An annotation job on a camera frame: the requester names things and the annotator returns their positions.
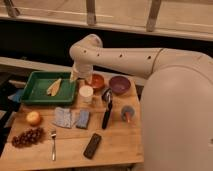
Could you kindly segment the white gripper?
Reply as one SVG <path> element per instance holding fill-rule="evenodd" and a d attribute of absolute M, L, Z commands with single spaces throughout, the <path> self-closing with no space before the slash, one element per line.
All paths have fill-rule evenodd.
<path fill-rule="evenodd" d="M 89 86 L 93 86 L 93 80 L 90 79 L 93 73 L 93 66 L 75 62 L 72 66 L 72 73 L 70 74 L 70 82 L 76 81 L 78 78 L 87 80 Z"/>

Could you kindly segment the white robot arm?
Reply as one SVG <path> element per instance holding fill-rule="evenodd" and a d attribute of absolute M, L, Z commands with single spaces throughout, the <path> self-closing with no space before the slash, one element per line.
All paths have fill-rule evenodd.
<path fill-rule="evenodd" d="M 105 48 L 90 34 L 70 56 L 142 77 L 145 171 L 213 171 L 213 58 L 167 48 Z"/>

